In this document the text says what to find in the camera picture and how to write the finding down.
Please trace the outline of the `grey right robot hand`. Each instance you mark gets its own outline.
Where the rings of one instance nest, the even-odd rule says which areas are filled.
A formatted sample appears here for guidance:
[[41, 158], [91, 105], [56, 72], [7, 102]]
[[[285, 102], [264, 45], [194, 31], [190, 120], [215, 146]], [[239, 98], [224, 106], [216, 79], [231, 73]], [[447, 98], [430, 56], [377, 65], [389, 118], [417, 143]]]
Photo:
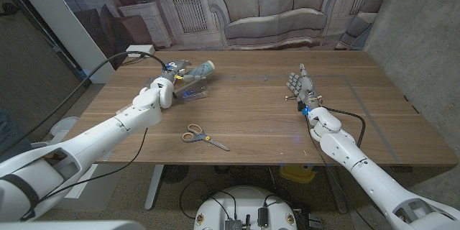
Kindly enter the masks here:
[[320, 106], [320, 97], [316, 94], [313, 82], [307, 74], [304, 64], [300, 64], [300, 74], [291, 73], [287, 87], [298, 101], [298, 111], [307, 112]]

